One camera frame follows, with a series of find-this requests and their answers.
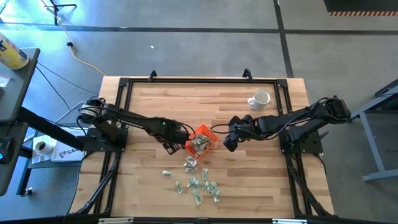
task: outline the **white cable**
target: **white cable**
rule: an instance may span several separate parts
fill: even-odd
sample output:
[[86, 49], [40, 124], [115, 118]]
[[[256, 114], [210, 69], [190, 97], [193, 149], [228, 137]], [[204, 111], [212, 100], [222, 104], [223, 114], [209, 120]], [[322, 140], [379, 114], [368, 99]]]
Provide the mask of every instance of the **white cable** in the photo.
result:
[[[71, 43], [70, 38], [69, 38], [69, 34], [68, 34], [66, 28], [63, 26], [61, 20], [55, 15], [55, 13], [50, 9], [50, 7], [49, 7], [43, 0], [41, 0], [41, 1], [42, 1], [42, 3], [45, 5], [45, 7], [47, 7], [47, 9], [50, 10], [50, 12], [51, 12], [51, 13], [54, 15], [54, 17], [58, 20], [58, 23], [62, 26], [63, 31], [65, 31], [65, 33], [66, 33], [66, 35], [67, 35], [68, 43], [69, 43], [69, 42]], [[72, 53], [72, 56], [73, 56], [78, 62], [83, 63], [83, 64], [85, 64], [85, 65], [87, 65], [87, 66], [90, 66], [91, 68], [94, 68], [95, 70], [97, 70], [98, 72], [100, 72], [103, 76], [107, 76], [107, 74], [105, 74], [103, 71], [101, 71], [101, 70], [100, 70], [99, 68], [97, 68], [96, 66], [94, 66], [94, 65], [92, 65], [92, 64], [90, 64], [90, 63], [87, 63], [87, 62], [85, 62], [85, 61], [83, 61], [83, 60], [78, 59], [78, 58], [75, 56], [75, 53], [73, 53], [72, 46], [71, 46], [71, 45], [68, 45], [68, 46], [69, 46], [69, 49], [70, 49], [70, 53]]]
[[[79, 107], [82, 103], [84, 103], [84, 102], [85, 102], [85, 100], [83, 100], [82, 102], [76, 104], [75, 106], [73, 106], [72, 108], [70, 108], [70, 110], [68, 110], [68, 112], [66, 112], [64, 115], [62, 115], [62, 116], [59, 117], [58, 119], [56, 119], [54, 122], [60, 121], [62, 118], [64, 118], [64, 117], [65, 117], [66, 115], [68, 115], [70, 112], [72, 112], [72, 111], [75, 110], [75, 109], [78, 109], [78, 107]], [[31, 140], [32, 138], [34, 138], [34, 134], [31, 134], [30, 136], [27, 136], [27, 137], [24, 139], [24, 143], [27, 142], [27, 141], [29, 141], [29, 140]]]

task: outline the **spray can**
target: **spray can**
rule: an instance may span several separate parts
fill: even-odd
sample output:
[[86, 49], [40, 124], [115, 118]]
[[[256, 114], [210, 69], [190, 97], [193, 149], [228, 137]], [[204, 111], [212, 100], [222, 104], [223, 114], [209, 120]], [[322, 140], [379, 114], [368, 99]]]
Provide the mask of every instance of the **spray can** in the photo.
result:
[[17, 70], [27, 65], [29, 57], [0, 33], [0, 62], [13, 70]]

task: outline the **wooden table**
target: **wooden table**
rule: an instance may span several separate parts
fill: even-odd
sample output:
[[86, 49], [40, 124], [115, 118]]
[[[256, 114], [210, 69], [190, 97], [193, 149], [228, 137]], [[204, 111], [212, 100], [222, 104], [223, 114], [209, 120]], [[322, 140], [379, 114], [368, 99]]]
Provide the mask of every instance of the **wooden table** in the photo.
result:
[[[104, 77], [99, 96], [105, 98], [107, 103], [114, 103], [116, 99], [119, 78]], [[303, 79], [287, 80], [293, 110], [308, 106]], [[270, 93], [271, 102], [264, 111], [252, 111], [247, 99], [260, 89]], [[210, 127], [227, 123], [234, 115], [241, 118], [245, 114], [253, 118], [277, 115], [272, 85], [249, 83], [135, 83], [130, 111], [144, 116], [176, 119], [194, 129], [201, 124]], [[279, 140], [239, 143], [235, 152], [229, 152], [223, 145], [225, 134], [218, 134], [218, 137], [218, 147], [198, 161], [200, 170], [195, 176], [201, 177], [202, 167], [209, 168], [208, 179], [217, 182], [221, 192], [220, 202], [214, 203], [212, 196], [204, 193], [203, 204], [197, 207], [192, 191], [185, 188], [189, 175], [184, 172], [183, 163], [188, 153], [179, 150], [170, 156], [143, 130], [130, 128], [119, 167], [112, 216], [293, 217], [286, 162], [279, 152]], [[97, 188], [103, 157], [104, 153], [96, 152], [83, 161], [71, 212], [77, 211]], [[303, 163], [309, 189], [324, 208], [333, 213], [322, 163], [309, 154], [303, 154]], [[162, 170], [170, 170], [174, 176], [165, 177], [161, 174]], [[177, 193], [176, 180], [182, 183], [184, 193]], [[297, 188], [304, 211], [302, 194]], [[105, 189], [102, 208], [107, 193]]]

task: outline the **yellow cable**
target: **yellow cable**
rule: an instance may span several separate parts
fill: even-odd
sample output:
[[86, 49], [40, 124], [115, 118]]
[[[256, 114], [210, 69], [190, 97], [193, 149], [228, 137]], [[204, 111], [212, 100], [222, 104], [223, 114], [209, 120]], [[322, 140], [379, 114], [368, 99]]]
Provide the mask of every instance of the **yellow cable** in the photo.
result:
[[[68, 42], [71, 42], [71, 41], [70, 41], [70, 38], [69, 38], [69, 34], [68, 34], [67, 30], [65, 29], [65, 27], [63, 26], [63, 24], [62, 24], [62, 22], [60, 21], [60, 19], [54, 14], [54, 12], [49, 8], [49, 6], [48, 6], [43, 0], [41, 0], [41, 1], [42, 1], [42, 3], [45, 5], [45, 7], [47, 7], [47, 9], [49, 9], [50, 12], [54, 15], [54, 17], [58, 20], [58, 23], [62, 26], [63, 31], [65, 31], [65, 33], [66, 33], [66, 35], [67, 35]], [[73, 56], [78, 62], [83, 63], [83, 64], [85, 64], [85, 65], [87, 65], [87, 66], [90, 66], [91, 68], [94, 68], [95, 70], [97, 70], [98, 72], [100, 72], [103, 76], [107, 76], [107, 74], [105, 74], [103, 71], [101, 71], [101, 70], [100, 70], [99, 68], [97, 68], [96, 66], [94, 66], [94, 65], [92, 65], [92, 64], [90, 64], [90, 63], [87, 63], [87, 62], [85, 62], [85, 61], [83, 61], [83, 60], [78, 59], [78, 58], [75, 56], [75, 53], [73, 53], [72, 46], [69, 46], [69, 49], [70, 49], [70, 53], [72, 53], [72, 56]]]

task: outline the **wooden board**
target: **wooden board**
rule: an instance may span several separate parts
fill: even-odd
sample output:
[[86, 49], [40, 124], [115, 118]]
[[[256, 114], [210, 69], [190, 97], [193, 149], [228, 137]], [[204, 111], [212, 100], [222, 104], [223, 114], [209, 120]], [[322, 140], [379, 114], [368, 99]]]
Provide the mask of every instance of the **wooden board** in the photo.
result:
[[[104, 77], [99, 95], [106, 98], [107, 103], [115, 101], [119, 78]], [[293, 110], [307, 106], [303, 80], [288, 79], [288, 84]], [[260, 89], [270, 93], [271, 102], [264, 111], [252, 111], [247, 99]], [[227, 123], [234, 115], [277, 115], [274, 89], [267, 84], [135, 83], [130, 111], [176, 119], [194, 129], [201, 124], [210, 127]], [[154, 138], [140, 129], [130, 128], [119, 168], [112, 216], [293, 217], [286, 163], [279, 152], [278, 138], [240, 143], [235, 152], [229, 152], [223, 145], [225, 136], [218, 134], [217, 146], [197, 165], [200, 170], [209, 168], [209, 180], [216, 181], [220, 188], [220, 202], [214, 203], [205, 193], [203, 205], [197, 207], [191, 190], [185, 188], [188, 175], [184, 173], [183, 163], [188, 153], [179, 150], [170, 156]], [[83, 161], [71, 212], [78, 210], [94, 192], [103, 157], [103, 153], [96, 152]], [[322, 163], [313, 155], [303, 155], [303, 163], [308, 187], [324, 208], [333, 213]], [[170, 170], [174, 176], [165, 177], [162, 170]], [[200, 178], [201, 171], [195, 176]], [[184, 193], [177, 193], [176, 180], [184, 186]], [[303, 210], [302, 194], [299, 199]]]

